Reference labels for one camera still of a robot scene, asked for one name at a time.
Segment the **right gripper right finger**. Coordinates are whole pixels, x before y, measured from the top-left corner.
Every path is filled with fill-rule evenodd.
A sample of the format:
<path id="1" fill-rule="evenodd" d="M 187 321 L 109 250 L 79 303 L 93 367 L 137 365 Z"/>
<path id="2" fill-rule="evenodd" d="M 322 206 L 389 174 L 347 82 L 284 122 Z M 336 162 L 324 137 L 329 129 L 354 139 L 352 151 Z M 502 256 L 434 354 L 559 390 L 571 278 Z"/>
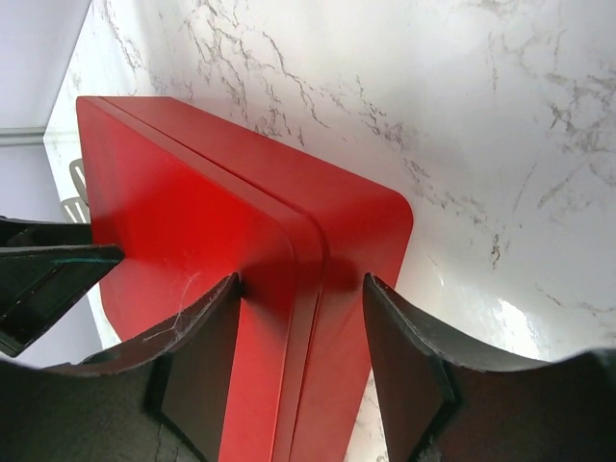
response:
<path id="1" fill-rule="evenodd" d="M 543 362 L 490 346 L 378 277 L 363 311 L 393 461 L 611 461 L 615 353 Z"/>

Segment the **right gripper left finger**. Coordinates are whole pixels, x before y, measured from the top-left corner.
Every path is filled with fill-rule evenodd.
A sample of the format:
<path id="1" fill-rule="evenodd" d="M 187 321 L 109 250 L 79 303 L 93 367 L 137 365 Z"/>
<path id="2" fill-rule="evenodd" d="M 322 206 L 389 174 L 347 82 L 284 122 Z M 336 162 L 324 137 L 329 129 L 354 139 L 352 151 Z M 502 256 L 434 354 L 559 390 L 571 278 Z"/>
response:
<path id="1" fill-rule="evenodd" d="M 215 461 L 238 336 L 241 282 L 86 361 L 1 366 L 5 461 Z"/>

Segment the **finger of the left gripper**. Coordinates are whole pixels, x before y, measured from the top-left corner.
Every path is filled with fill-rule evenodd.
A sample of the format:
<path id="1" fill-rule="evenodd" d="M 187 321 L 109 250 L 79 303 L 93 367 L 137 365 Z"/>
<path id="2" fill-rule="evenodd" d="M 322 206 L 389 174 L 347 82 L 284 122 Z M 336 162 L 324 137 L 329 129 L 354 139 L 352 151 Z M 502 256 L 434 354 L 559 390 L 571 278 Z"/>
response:
<path id="1" fill-rule="evenodd" d="M 87 223 L 1 218 L 1 351 L 16 357 L 124 258 Z"/>

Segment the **metal tweezers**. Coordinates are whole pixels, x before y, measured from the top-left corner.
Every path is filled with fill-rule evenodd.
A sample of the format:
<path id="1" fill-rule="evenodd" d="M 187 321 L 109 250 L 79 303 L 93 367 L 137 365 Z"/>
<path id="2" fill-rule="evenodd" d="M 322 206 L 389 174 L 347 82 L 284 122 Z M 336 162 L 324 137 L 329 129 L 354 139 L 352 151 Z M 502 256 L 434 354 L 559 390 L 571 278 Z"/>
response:
<path id="1" fill-rule="evenodd" d="M 76 195 L 61 201 L 64 217 L 68 222 L 90 224 L 90 207 L 83 160 L 72 161 L 68 169 Z"/>

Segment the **red cookie box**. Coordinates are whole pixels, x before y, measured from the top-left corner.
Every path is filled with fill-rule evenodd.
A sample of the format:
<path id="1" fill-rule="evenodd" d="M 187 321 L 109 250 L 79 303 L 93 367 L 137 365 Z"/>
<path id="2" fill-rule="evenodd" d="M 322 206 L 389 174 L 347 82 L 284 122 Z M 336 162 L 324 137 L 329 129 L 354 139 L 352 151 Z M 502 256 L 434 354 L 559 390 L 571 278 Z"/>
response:
<path id="1" fill-rule="evenodd" d="M 397 192 L 199 111 L 203 117 L 187 129 L 188 147 L 204 147 L 211 162 L 302 213 L 321 239 L 321 288 L 287 461 L 340 461 L 371 368 L 363 279 L 369 272 L 398 279 L 411 208 Z"/>

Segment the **red box lid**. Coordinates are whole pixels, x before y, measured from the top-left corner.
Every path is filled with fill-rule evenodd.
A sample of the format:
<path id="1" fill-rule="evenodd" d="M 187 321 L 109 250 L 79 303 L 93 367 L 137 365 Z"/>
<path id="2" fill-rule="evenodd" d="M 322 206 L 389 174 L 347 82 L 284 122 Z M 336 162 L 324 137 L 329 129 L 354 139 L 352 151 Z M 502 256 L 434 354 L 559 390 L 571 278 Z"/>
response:
<path id="1" fill-rule="evenodd" d="M 322 275 L 306 216 L 187 145 L 203 114 L 170 98 L 76 103 L 102 282 L 124 340 L 172 342 L 155 411 L 208 461 L 287 461 Z"/>

